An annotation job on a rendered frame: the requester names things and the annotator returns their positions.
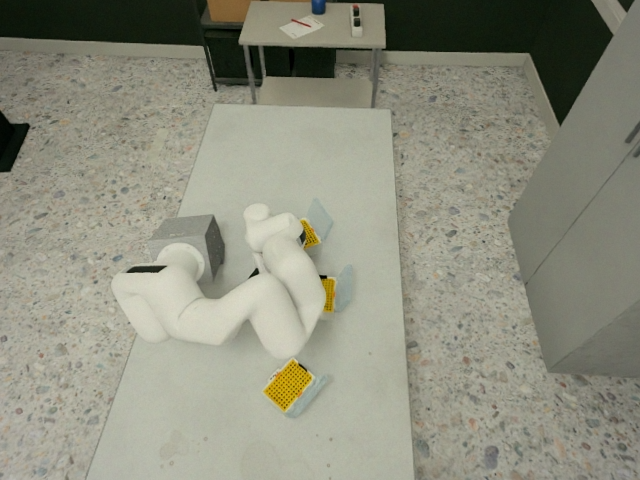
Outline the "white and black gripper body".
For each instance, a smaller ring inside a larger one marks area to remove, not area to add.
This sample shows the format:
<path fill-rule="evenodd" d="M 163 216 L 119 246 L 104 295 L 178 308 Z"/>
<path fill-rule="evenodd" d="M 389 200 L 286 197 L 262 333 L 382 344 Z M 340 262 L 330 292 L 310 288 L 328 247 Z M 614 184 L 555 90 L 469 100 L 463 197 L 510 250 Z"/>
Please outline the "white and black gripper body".
<path fill-rule="evenodd" d="M 264 263 L 263 255 L 260 254 L 260 253 L 254 253 L 254 252 L 252 252 L 252 254 L 253 254 L 253 260 L 254 260 L 255 268 L 257 267 L 259 269 L 260 274 L 265 274 L 265 273 L 269 274 L 265 270 L 264 265 L 263 265 L 263 263 Z"/>

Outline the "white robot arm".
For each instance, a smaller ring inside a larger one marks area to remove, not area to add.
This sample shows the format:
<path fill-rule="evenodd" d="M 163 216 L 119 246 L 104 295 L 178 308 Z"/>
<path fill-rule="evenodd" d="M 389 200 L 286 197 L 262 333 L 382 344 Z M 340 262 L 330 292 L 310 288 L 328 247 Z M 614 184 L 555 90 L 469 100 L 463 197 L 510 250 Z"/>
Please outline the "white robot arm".
<path fill-rule="evenodd" d="M 263 255 L 269 274 L 246 280 L 221 299 L 203 300 L 196 281 L 205 261 L 186 243 L 170 244 L 154 263 L 132 265 L 115 275 L 112 292 L 145 341 L 175 338 L 220 346 L 231 342 L 249 319 L 272 358 L 289 359 L 304 348 L 324 309 L 326 291 L 303 250 L 303 225 L 289 212 L 272 217 L 263 203 L 248 206 L 243 218 L 247 246 Z"/>

